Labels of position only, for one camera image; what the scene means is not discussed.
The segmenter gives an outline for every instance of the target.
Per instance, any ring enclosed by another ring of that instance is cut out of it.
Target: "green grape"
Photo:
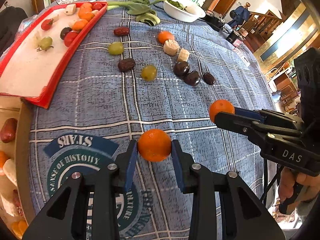
[[[52,45],[52,38],[51,38],[51,37],[44,37],[44,38],[40,41],[39,45],[40,45],[40,48],[41,48],[42,50],[47,50],[47,49],[49,49],[49,48],[51,47],[51,45]]]
[[[157,76],[157,68],[153,65],[146,65],[141,71],[141,77],[146,81],[152,81]]]
[[[120,41],[113,42],[109,45],[108,51],[112,55],[119,55],[124,52],[123,44]]]

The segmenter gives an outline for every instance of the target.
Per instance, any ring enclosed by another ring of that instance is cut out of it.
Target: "wooden floor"
[[[254,53],[262,46],[262,44],[265,43],[265,40],[260,36],[260,34],[249,32],[243,43],[252,53]]]

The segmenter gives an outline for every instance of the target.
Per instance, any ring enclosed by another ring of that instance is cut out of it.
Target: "blue plaid tablecloth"
[[[178,139],[182,150],[190,153],[195,162],[223,174],[237,171],[257,196],[262,195],[260,149],[245,136],[217,128],[208,114],[208,107],[218,99],[227,99],[245,109],[275,109],[257,60],[241,44],[239,49],[250,63],[246,66],[233,51],[234,46],[225,40],[226,34],[204,22],[184,23],[161,9],[153,9],[161,19],[155,27],[135,22],[135,17],[123,8],[107,11],[73,55],[50,108],[35,108],[30,133],[30,188],[36,213],[52,195],[50,180],[55,171],[58,173],[57,169],[62,170],[66,163],[57,162],[63,152],[48,156],[44,147],[62,134],[77,132],[116,142],[117,154],[144,131],[162,129],[171,139]],[[130,35],[114,36],[113,30],[119,26],[129,27]],[[161,30],[173,33],[180,46],[190,52],[191,70],[201,75],[210,72],[217,82],[209,86],[201,80],[198,86],[191,87],[177,78],[172,72],[176,57],[165,54],[157,41]],[[123,43],[123,54],[108,53],[108,45],[114,41]],[[136,66],[121,73],[117,63],[129,57]],[[140,76],[148,64],[158,69],[152,82]],[[133,184],[126,196],[117,197],[122,238],[188,238],[192,195],[183,195],[178,189],[171,158],[150,163],[139,157]],[[218,195],[215,198],[221,239],[220,201]],[[88,238],[91,214],[89,211]]]

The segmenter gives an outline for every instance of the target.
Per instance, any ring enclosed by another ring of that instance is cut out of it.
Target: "wooden railing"
[[[255,33],[259,33],[260,36],[267,41],[272,36],[273,31],[282,22],[284,22],[284,20],[272,15],[250,12],[249,20],[242,27],[247,32],[254,30]]]

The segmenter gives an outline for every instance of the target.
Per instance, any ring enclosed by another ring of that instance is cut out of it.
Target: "bowl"
[[[191,0],[172,0],[172,1],[179,2],[185,7],[190,7],[193,12],[193,13],[189,13],[189,12],[183,11],[173,6],[172,4],[168,3],[167,1],[164,1],[163,3],[164,11],[169,16],[171,16],[176,20],[191,23],[191,22],[194,22],[196,19],[203,18],[205,16],[204,10]]]

